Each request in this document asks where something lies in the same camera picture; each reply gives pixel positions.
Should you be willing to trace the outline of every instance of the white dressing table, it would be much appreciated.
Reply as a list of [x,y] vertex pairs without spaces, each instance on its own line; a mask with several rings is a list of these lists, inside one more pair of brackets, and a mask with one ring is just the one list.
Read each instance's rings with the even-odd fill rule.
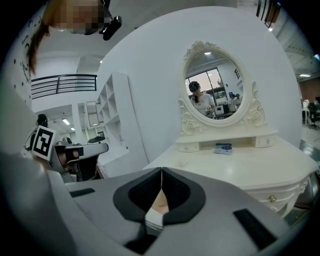
[[[210,51],[230,59],[238,68],[243,83],[239,109],[222,120],[212,120],[199,113],[186,91],[189,63],[196,55]],[[231,183],[280,216],[286,216],[318,165],[276,136],[277,131],[268,126],[256,82],[252,81],[241,60],[222,46],[196,41],[182,61],[180,81],[181,136],[146,168],[176,168]],[[216,143],[231,143],[233,153],[214,153]]]

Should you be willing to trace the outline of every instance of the ceiling light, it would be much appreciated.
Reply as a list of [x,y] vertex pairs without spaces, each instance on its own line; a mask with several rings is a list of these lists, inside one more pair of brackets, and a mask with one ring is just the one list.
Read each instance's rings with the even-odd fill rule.
[[62,121],[63,121],[67,126],[69,126],[69,125],[70,125],[70,123],[68,122],[68,120],[67,120],[67,119],[63,118],[63,119],[62,119]]

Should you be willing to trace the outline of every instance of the mirror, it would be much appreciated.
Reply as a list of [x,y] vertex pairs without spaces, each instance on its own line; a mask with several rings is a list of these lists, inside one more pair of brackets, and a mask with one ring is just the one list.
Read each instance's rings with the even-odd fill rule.
[[89,119],[89,125],[91,127],[99,125],[96,102],[95,101],[87,102],[86,108],[87,108],[87,114],[88,114],[88,119]]
[[185,88],[195,109],[213,120],[232,116],[243,98],[240,70],[216,51],[203,51],[192,58],[186,69]]

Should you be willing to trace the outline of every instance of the carved floral ornament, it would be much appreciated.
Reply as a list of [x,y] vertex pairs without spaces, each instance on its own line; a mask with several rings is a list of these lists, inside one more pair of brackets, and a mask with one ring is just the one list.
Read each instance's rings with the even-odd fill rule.
[[[199,113],[191,104],[186,92],[185,77],[189,63],[193,57],[201,52],[214,51],[225,55],[240,70],[243,82],[243,100],[239,110],[231,117],[223,120],[212,120]],[[194,135],[208,130],[210,127],[226,127],[235,123],[240,125],[259,127],[265,124],[265,112],[257,99],[256,82],[252,82],[251,77],[244,64],[228,49],[210,42],[196,41],[190,49],[186,51],[181,64],[181,83],[179,105],[182,109],[182,134]]]

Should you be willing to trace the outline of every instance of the gold drawer handle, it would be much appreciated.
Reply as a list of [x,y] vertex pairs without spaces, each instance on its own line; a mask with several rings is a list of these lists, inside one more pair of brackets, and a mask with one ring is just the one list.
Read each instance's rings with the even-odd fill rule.
[[268,199],[269,199],[270,203],[274,203],[275,201],[277,201],[277,197],[274,194],[270,195]]

